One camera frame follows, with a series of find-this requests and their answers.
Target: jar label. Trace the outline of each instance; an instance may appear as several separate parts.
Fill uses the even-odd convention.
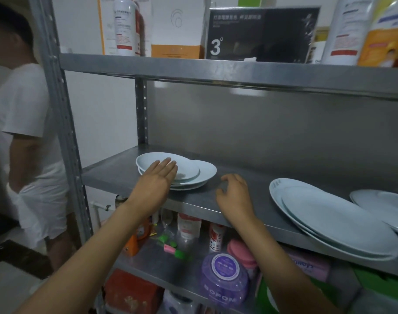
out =
[[[220,279],[231,281],[239,275],[237,260],[226,253],[219,253],[212,258],[212,271]]]

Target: man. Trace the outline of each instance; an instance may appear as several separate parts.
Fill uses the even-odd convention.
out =
[[[0,66],[12,70],[0,88],[0,164],[7,193],[32,247],[46,241],[54,271],[70,258],[65,167],[48,88],[33,54],[24,16],[0,4]]]

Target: floor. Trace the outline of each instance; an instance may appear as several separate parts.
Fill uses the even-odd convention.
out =
[[[23,230],[13,228],[0,236],[0,243],[11,240],[26,246]],[[46,254],[46,246],[39,245],[37,252]],[[0,262],[0,314],[11,314],[29,297],[29,290],[38,284],[40,279],[20,270],[7,262]]]

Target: purple container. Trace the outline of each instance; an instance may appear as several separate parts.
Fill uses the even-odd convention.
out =
[[[227,253],[208,254],[202,262],[201,287],[204,295],[218,305],[241,304],[248,292],[247,270]]]

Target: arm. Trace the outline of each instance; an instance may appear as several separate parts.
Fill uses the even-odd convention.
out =
[[[8,182],[16,193],[29,184],[37,174],[39,153],[40,138],[13,134]]]
[[[87,313],[125,243],[165,202],[177,173],[169,162],[153,163],[109,221],[15,314]]]
[[[228,174],[222,180],[228,190],[217,190],[218,205],[253,253],[280,313],[339,313],[254,215],[244,179]]]

